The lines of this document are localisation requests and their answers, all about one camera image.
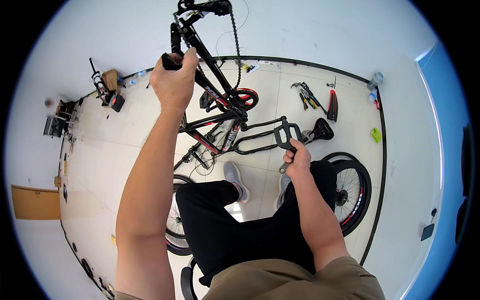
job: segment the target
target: black pants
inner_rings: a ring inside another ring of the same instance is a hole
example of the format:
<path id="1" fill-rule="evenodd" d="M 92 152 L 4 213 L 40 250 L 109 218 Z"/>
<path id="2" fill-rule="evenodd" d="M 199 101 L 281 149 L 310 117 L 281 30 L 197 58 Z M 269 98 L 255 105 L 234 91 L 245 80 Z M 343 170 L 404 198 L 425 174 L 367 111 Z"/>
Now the black pants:
<path id="1" fill-rule="evenodd" d="M 336 198 L 333 165 L 328 161 L 313 161 L 310 172 L 333 210 Z M 288 185 L 282 206 L 269 218 L 242 223 L 235 220 L 224 206 L 235 202 L 238 196 L 235 186 L 226 180 L 187 183 L 177 191 L 185 236 L 204 274 L 200 283 L 209 287 L 213 276 L 219 272 L 234 264 L 257 259 L 287 260 L 315 274 L 313 254 L 300 229 L 293 184 Z"/>

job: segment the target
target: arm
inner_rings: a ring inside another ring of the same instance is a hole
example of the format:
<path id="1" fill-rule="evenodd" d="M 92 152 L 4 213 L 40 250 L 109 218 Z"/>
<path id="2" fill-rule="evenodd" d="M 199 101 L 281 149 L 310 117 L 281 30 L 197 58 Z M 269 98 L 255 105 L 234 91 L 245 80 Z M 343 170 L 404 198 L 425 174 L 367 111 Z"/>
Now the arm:
<path id="1" fill-rule="evenodd" d="M 340 224 L 316 188 L 310 173 L 310 152 L 295 139 L 290 139 L 290 143 L 297 149 L 297 153 L 286 173 L 295 187 L 303 237 L 313 253 L 315 270 L 319 271 L 332 260 L 350 254 L 345 246 Z M 291 157 L 293 153 L 287 150 L 283 160 L 291 162 Z"/>
<path id="2" fill-rule="evenodd" d="M 170 55 L 181 61 L 177 55 Z M 198 65 L 195 48 L 178 71 L 166 71 L 159 59 L 150 76 L 162 111 L 128 176 L 117 215 L 116 289 L 144 300 L 175 299 L 165 244 L 173 193 L 173 157 L 177 133 L 193 94 Z"/>

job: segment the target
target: hand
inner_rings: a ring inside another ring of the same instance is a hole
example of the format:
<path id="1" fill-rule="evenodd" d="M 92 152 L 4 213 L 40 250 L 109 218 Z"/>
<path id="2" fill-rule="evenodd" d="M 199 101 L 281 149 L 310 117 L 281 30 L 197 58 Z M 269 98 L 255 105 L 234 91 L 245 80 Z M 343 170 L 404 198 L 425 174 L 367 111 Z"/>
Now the hand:
<path id="1" fill-rule="evenodd" d="M 182 58 L 177 53 L 170 53 L 176 62 L 183 61 L 178 71 L 165 70 L 160 58 L 150 76 L 150 85 L 160 100 L 162 111 L 173 110 L 183 113 L 193 95 L 195 70 L 198 66 L 197 49 L 191 47 Z"/>
<path id="2" fill-rule="evenodd" d="M 297 152 L 295 153 L 293 163 L 288 166 L 286 174 L 292 179 L 305 172 L 310 174 L 310 160 L 312 159 L 312 156 L 307 147 L 294 138 L 290 138 L 290 144 L 297 149 Z M 285 155 L 283 155 L 283 161 L 289 163 L 292 161 L 292 157 L 293 152 L 287 150 Z"/>

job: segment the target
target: blue wall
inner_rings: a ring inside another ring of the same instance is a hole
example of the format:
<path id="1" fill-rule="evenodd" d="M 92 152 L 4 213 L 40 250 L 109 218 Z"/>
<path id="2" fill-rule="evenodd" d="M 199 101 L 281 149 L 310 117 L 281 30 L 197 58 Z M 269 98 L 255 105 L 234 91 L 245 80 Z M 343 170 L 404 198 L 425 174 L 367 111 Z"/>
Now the blue wall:
<path id="1" fill-rule="evenodd" d="M 444 194 L 432 248 L 416 282 L 405 297 L 407 300 L 428 299 L 455 254 L 456 215 L 464 200 L 460 169 L 463 127 L 469 120 L 460 79 L 443 44 L 438 42 L 418 63 L 432 93 L 442 133 Z"/>

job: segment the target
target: forearm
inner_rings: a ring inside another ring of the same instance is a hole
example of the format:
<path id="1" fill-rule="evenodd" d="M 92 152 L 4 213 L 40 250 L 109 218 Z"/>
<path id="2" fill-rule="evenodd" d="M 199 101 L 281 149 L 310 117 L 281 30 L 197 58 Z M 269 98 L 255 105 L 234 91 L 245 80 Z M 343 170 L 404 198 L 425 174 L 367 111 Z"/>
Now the forearm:
<path id="1" fill-rule="evenodd" d="M 118 235 L 164 234 L 173 192 L 173 158 L 183 112 L 163 111 L 133 165 L 117 215 Z"/>
<path id="2" fill-rule="evenodd" d="M 314 255 L 318 271 L 325 267 L 324 262 L 331 261 L 328 256 L 332 253 L 332 247 L 340 249 L 341 256 L 348 255 L 342 230 L 309 171 L 292 176 L 292 182 L 297 195 L 301 231 Z"/>

